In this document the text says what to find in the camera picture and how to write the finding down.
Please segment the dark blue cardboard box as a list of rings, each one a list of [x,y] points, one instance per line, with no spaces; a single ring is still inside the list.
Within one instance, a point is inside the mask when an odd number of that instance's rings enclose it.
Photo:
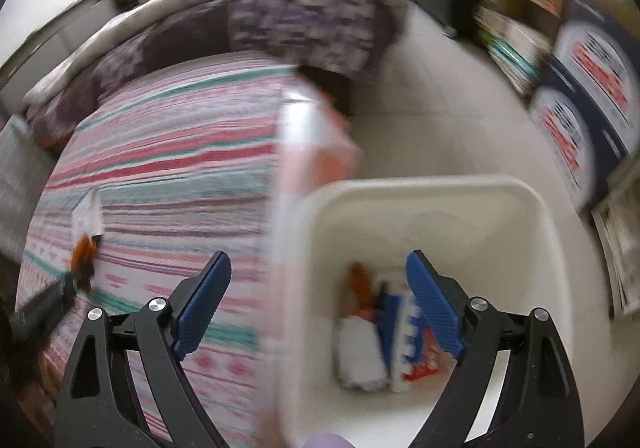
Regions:
[[[639,39],[592,0],[568,0],[553,57],[598,106],[625,150],[639,149]]]
[[[596,150],[587,123],[574,102],[550,86],[536,90],[529,115],[551,147],[572,205],[581,213],[597,191]]]

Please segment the white plastic bag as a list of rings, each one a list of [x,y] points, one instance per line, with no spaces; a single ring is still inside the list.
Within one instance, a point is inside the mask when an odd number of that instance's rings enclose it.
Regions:
[[[336,329],[337,379],[346,388],[377,392],[386,387],[387,369],[375,324],[358,316],[341,318]]]

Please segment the white plastic tool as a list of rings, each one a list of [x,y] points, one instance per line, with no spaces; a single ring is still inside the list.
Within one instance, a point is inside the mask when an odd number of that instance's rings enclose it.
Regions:
[[[104,223],[102,217],[102,204],[99,191],[89,190],[76,204],[72,212],[72,237],[73,242],[78,242],[82,237],[102,237]]]

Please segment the grey checked covered chair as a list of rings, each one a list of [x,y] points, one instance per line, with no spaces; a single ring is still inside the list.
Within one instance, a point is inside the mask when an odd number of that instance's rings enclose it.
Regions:
[[[26,236],[55,160],[40,149],[26,121],[11,116],[1,129],[1,254],[21,263]]]

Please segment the blue white carton box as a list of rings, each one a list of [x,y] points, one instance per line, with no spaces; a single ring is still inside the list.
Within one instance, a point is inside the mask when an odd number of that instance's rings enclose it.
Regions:
[[[413,293],[406,289],[385,294],[376,325],[390,390],[406,392],[411,386],[414,369],[423,360],[426,329],[426,321]]]

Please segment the purple floral folded quilt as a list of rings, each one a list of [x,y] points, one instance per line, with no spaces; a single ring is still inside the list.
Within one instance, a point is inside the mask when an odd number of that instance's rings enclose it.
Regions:
[[[354,81],[373,78],[408,0],[149,0],[105,23],[23,100],[42,148],[64,142],[122,86],[228,52],[265,52]]]

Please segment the white plastic trash bin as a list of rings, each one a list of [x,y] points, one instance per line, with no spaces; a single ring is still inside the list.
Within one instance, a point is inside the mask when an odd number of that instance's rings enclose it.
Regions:
[[[292,447],[580,447],[566,275],[549,210],[506,176],[336,182],[302,206],[290,248],[282,433]],[[447,361],[408,390],[336,379],[347,267],[408,295],[383,344],[410,359],[427,326]]]

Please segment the bed with patterned sheet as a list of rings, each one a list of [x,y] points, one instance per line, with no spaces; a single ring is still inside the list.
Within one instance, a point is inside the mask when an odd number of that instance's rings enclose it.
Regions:
[[[286,247],[299,203],[352,174],[345,119],[292,64],[234,52],[177,64],[107,96],[75,128],[26,238],[17,299],[70,264],[73,210],[101,201],[89,294],[53,333],[43,367],[60,382],[91,307],[134,312],[226,252],[232,280],[184,371],[233,447],[256,447],[270,410]]]

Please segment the red white snack bag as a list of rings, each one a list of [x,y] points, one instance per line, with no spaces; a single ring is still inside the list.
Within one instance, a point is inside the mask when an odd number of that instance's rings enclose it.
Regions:
[[[378,330],[376,318],[382,310],[384,295],[399,293],[406,289],[409,289],[408,284],[400,281],[396,272],[388,278],[379,277],[371,272],[365,264],[353,262],[347,267],[340,319],[347,316],[358,316],[373,322]],[[411,385],[416,381],[437,374],[440,371],[439,357],[440,349],[437,341],[426,325],[423,360],[420,366],[414,369]]]

